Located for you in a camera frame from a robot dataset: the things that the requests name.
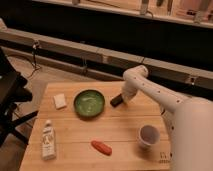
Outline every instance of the white cup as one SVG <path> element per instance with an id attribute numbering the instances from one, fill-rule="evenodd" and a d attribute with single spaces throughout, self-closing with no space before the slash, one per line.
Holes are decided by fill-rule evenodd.
<path id="1" fill-rule="evenodd" d="M 143 149 L 148 149 L 156 144 L 160 139 L 160 133 L 157 128 L 152 125 L 145 125 L 140 128 L 138 134 L 139 145 Z"/>

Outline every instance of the black cable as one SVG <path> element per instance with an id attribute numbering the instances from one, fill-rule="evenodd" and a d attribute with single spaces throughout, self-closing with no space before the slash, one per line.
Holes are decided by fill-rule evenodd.
<path id="1" fill-rule="evenodd" d="M 146 12 L 147 14 L 150 14 L 151 15 L 151 17 L 152 17 L 152 19 L 154 18 L 154 14 L 151 12 L 151 11 L 149 11 L 149 10 L 147 10 L 147 12 Z"/>
<path id="2" fill-rule="evenodd" d="M 24 56 L 24 55 L 17 55 L 17 54 L 9 54 L 9 55 L 6 55 L 7 57 L 19 57 L 19 58 L 22 58 L 22 59 L 24 59 L 24 60 L 27 60 L 29 63 L 30 63 L 30 65 L 32 65 L 32 67 L 34 68 L 34 64 L 33 64 L 33 62 L 31 62 L 26 56 Z"/>
<path id="3" fill-rule="evenodd" d="M 33 51 L 32 51 L 33 62 L 30 61 L 26 56 L 23 56 L 23 55 L 17 55 L 17 54 L 10 54 L 10 55 L 7 55 L 7 57 L 20 57 L 20 58 L 22 58 L 22 59 L 27 60 L 27 61 L 30 63 L 30 65 L 32 65 L 33 71 L 31 72 L 31 74 L 30 74 L 29 76 L 27 76 L 28 79 L 29 79 L 30 77 L 32 77 L 33 74 L 34 74 L 36 71 L 42 69 L 42 67 L 41 67 L 40 65 L 38 65 L 38 64 L 37 64 L 37 61 L 36 61 L 36 53 L 35 53 L 36 49 L 37 49 L 37 48 L 34 48 Z"/>
<path id="4" fill-rule="evenodd" d="M 35 51 L 36 51 L 36 48 L 33 49 L 33 51 L 32 51 L 32 55 L 33 55 L 33 68 L 34 68 L 34 70 L 33 70 L 33 71 L 31 72 L 31 74 L 27 77 L 28 79 L 31 78 L 31 77 L 33 76 L 33 74 L 34 74 L 36 71 L 42 69 L 42 67 L 41 67 L 40 65 L 37 64 L 37 61 L 36 61 L 36 53 L 35 53 Z"/>

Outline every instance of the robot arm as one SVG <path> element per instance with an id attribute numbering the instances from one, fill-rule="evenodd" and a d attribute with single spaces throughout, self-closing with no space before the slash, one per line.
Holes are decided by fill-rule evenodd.
<path id="1" fill-rule="evenodd" d="M 122 98 L 125 102 L 132 99 L 136 95 L 137 90 L 141 90 L 164 106 L 166 110 L 174 113 L 178 105 L 188 99 L 185 95 L 149 81 L 146 79 L 147 76 L 148 70 L 142 65 L 124 72 L 125 84 L 122 88 Z"/>
<path id="2" fill-rule="evenodd" d="M 122 100 L 128 102 L 140 90 L 173 113 L 171 171 L 212 171 L 213 103 L 172 91 L 149 81 L 147 76 L 145 66 L 125 71 Z"/>

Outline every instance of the wooden table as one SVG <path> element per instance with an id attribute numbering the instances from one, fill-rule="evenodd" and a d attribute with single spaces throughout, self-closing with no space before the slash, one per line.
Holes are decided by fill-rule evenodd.
<path id="1" fill-rule="evenodd" d="M 110 100 L 121 91 L 123 82 L 86 82 L 48 84 L 41 102 L 20 170 L 169 170 L 170 143 L 159 105 L 139 92 L 128 104 L 116 108 Z M 81 120 L 73 108 L 75 96 L 86 89 L 96 89 L 105 97 L 105 108 L 98 117 Z M 56 110 L 53 96 L 64 93 L 68 106 Z M 56 132 L 57 158 L 43 161 L 41 137 L 44 123 L 51 119 Z M 141 126 L 151 124 L 160 131 L 160 141 L 150 150 L 137 143 Z M 90 142 L 101 140 L 113 152 L 106 156 Z"/>

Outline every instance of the orange carrot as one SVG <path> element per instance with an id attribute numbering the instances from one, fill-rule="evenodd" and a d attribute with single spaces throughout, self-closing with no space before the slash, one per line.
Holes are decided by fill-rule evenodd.
<path id="1" fill-rule="evenodd" d="M 106 154 L 108 156 L 110 156 L 112 154 L 112 148 L 107 146 L 106 144 L 104 144 L 103 142 L 101 141 L 96 141 L 96 140 L 93 140 L 91 141 L 91 145 L 96 149 L 98 150 L 99 152 L 103 153 L 103 154 Z"/>

